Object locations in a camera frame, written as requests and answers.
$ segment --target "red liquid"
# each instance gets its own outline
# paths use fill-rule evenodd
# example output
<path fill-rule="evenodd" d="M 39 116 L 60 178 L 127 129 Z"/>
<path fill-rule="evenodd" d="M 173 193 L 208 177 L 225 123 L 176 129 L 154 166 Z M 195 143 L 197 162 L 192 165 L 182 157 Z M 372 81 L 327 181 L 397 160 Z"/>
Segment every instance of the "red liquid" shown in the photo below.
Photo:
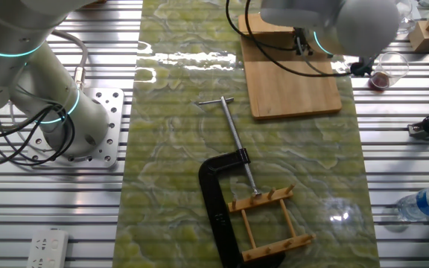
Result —
<path fill-rule="evenodd" d="M 369 88 L 375 91 L 384 91 L 385 89 L 388 89 L 389 85 L 390 80 L 388 79 L 388 75 L 384 73 L 374 73 L 369 79 Z"/>

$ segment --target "power outlet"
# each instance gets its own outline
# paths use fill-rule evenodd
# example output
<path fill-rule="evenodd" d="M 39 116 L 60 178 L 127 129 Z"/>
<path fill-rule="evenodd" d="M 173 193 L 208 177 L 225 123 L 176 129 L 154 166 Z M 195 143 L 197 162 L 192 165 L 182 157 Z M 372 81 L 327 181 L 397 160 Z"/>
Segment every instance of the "power outlet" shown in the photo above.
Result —
<path fill-rule="evenodd" d="M 69 233 L 41 230 L 33 236 L 27 268 L 63 268 Z"/>

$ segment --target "water bottle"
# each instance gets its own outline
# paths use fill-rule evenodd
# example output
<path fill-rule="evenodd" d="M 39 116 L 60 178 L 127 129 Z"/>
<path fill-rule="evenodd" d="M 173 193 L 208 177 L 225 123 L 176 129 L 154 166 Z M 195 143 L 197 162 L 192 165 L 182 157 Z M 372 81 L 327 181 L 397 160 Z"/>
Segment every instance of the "water bottle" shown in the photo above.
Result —
<path fill-rule="evenodd" d="M 397 203 L 398 215 L 405 221 L 418 221 L 429 216 L 429 188 L 403 197 Z"/>

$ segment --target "glass cup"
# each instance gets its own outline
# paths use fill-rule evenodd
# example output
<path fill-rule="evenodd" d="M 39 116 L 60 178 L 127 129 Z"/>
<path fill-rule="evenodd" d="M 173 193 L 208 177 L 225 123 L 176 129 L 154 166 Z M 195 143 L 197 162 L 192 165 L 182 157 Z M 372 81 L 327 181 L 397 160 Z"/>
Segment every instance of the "glass cup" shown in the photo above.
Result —
<path fill-rule="evenodd" d="M 408 74 L 408 61 L 401 54 L 388 52 L 380 55 L 374 74 L 369 79 L 369 87 L 384 91 Z"/>
<path fill-rule="evenodd" d="M 415 20 L 412 19 L 413 4 L 411 0 L 394 0 L 400 15 L 400 27 L 397 34 L 409 34 L 415 29 Z"/>

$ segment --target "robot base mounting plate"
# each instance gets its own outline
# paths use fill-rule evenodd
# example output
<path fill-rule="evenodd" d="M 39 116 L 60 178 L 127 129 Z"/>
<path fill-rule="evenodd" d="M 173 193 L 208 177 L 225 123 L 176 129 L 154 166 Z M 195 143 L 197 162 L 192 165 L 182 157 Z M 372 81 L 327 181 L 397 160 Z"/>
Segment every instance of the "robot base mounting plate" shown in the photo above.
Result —
<path fill-rule="evenodd" d="M 85 94 L 98 101 L 104 106 L 109 116 L 108 131 L 104 140 L 86 156 L 69 158 L 68 156 L 59 156 L 55 161 L 47 162 L 43 165 L 34 167 L 34 169 L 110 169 L 115 167 L 118 156 L 118 141 L 121 134 L 122 113 L 124 107 L 124 92 L 121 89 L 84 89 Z M 47 159 L 54 151 L 51 150 L 44 139 L 41 130 L 34 133 L 30 143 L 33 147 L 28 148 L 28 156 L 37 159 Z"/>

